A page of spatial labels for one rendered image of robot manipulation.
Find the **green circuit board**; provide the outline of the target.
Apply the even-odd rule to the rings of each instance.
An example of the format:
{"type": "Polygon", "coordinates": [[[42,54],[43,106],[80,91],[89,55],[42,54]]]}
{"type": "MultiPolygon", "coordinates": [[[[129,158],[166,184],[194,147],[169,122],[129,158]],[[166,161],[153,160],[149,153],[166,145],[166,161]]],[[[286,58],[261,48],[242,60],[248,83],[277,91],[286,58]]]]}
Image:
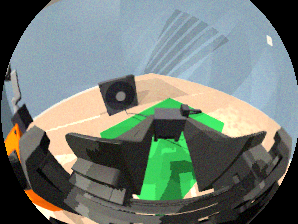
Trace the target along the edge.
{"type": "MultiPolygon", "coordinates": [[[[154,115],[154,108],[178,108],[181,107],[180,101],[166,99],[153,107],[145,109],[137,115],[150,116],[154,115]]],[[[146,117],[132,115],[128,119],[120,121],[113,127],[100,132],[101,139],[116,139],[122,133],[128,132],[134,125],[140,123],[146,117]]],[[[222,121],[213,119],[212,116],[206,115],[205,112],[192,113],[188,115],[197,120],[198,123],[204,123],[208,127],[217,129],[222,132],[222,121]]],[[[192,159],[190,159],[189,149],[186,147],[184,132],[181,133],[180,141],[158,139],[158,143],[152,140],[150,147],[148,164],[146,164],[146,173],[142,181],[141,200],[181,200],[188,194],[196,183],[192,159]]]]}

